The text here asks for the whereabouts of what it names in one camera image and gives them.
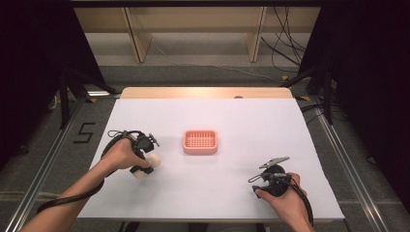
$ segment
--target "white table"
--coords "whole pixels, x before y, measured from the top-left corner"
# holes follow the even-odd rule
[[[185,130],[218,132],[211,156],[183,151]],[[315,221],[344,218],[315,152],[303,115],[293,99],[120,99],[92,162],[110,141],[110,130],[152,133],[162,164],[136,180],[128,170],[105,180],[80,218],[138,221],[272,222],[276,213],[252,191],[248,179],[271,158],[302,176]]]

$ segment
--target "gray floor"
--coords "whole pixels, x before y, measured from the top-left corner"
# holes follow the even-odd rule
[[[250,63],[243,35],[240,34],[157,34],[143,64],[136,64],[128,35],[87,35],[105,77],[106,82],[117,89],[127,86],[279,86],[284,75],[292,72],[275,69],[271,50],[265,44],[259,49],[258,60]],[[272,35],[264,35],[269,43],[274,43]],[[308,35],[295,35],[300,44],[308,42]],[[293,52],[281,44],[279,50],[293,59]],[[284,70],[298,68],[280,56],[274,56],[275,64]],[[294,96],[306,96],[308,79],[292,87]],[[67,137],[58,152],[56,161],[44,181],[28,218],[35,209],[53,194],[58,194],[78,179],[91,163],[99,145],[114,98],[98,98],[87,101],[78,109],[70,125]],[[298,101],[302,107],[311,101]],[[410,217],[389,187],[377,165],[366,161],[366,148],[354,132],[342,110],[333,106],[334,125],[345,153],[352,160],[354,169],[363,183],[371,200],[377,206],[380,217],[390,231],[410,231]],[[366,215],[363,202],[352,188],[334,145],[323,125],[320,111],[306,112],[307,127],[311,133],[318,157],[332,189],[337,197],[346,220],[318,223],[317,231],[377,231]],[[57,107],[44,116],[27,144],[30,153],[14,156],[0,173],[0,231],[6,229],[9,219],[18,206],[23,193],[29,189],[45,156],[59,133],[60,109]],[[84,123],[93,135],[88,143],[84,135],[78,134]],[[121,231],[122,221],[79,219],[72,231]],[[267,224],[270,231],[290,231],[283,223]]]

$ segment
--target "metal bar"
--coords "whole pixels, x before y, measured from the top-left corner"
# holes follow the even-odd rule
[[[316,97],[312,97],[313,103],[320,103]],[[367,219],[373,228],[374,231],[389,231],[385,220],[383,219],[379,208],[374,203],[373,198],[369,194],[368,190],[365,187],[362,179],[360,178],[352,160],[349,158],[346,150],[343,147],[340,139],[337,136],[337,132],[332,125],[327,123],[326,118],[323,116],[321,109],[316,108],[316,114],[319,117],[320,123],[325,130],[335,152],[337,158],[343,167],[344,172],[346,173],[347,179],[352,186],[352,189],[355,191],[356,196],[358,197],[359,202],[361,203],[363,210],[367,216]]]
[[[40,167],[29,189],[25,192],[20,204],[15,210],[15,213],[12,216],[11,222],[6,229],[6,232],[15,232],[20,230],[20,228],[24,224],[24,221],[27,219],[27,216],[36,201],[37,193],[43,187],[45,178],[51,170],[52,165],[57,158],[57,154],[60,151],[68,132],[70,131],[72,121],[83,103],[83,99],[77,99],[75,101],[71,112],[71,119],[68,121],[67,125],[64,128],[60,129],[60,131],[58,132],[56,139],[54,140],[50,150],[45,156],[42,166]]]

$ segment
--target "pink plastic tray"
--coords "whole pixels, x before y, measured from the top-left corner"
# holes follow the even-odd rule
[[[184,152],[189,155],[212,155],[218,150],[218,136],[214,130],[187,130]]]

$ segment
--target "hand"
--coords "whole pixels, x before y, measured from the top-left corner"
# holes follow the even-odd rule
[[[300,185],[301,178],[298,174],[288,173],[292,177],[291,184]],[[313,231],[308,222],[308,211],[301,197],[292,188],[288,188],[284,195],[275,197],[269,192],[257,189],[255,192],[262,199],[266,200],[278,216],[284,220],[294,231]]]
[[[132,166],[149,167],[150,163],[138,157],[132,151],[132,143],[129,139],[123,138],[117,141],[103,156],[102,161],[107,161],[113,168],[112,171],[118,169],[126,169]]]

